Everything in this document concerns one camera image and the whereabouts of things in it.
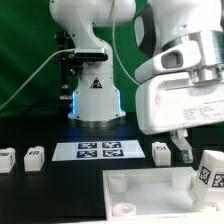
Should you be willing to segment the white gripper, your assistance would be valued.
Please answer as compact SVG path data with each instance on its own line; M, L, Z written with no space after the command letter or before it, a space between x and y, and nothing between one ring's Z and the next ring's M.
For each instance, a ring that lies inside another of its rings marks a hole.
M183 162L192 163L186 128L224 122L224 81L196 85L187 72L157 76L138 87L136 114L146 135L171 131Z

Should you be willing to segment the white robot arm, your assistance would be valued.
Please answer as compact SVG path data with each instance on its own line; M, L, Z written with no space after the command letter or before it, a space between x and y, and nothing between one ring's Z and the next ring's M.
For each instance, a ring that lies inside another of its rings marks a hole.
M221 0L50 0L53 19L74 44L68 62L78 76L70 118L106 126L124 117L113 84L114 44L97 27L133 22L148 59L135 71L136 114L146 134L168 132L185 162L193 160L190 127L224 122L224 30Z

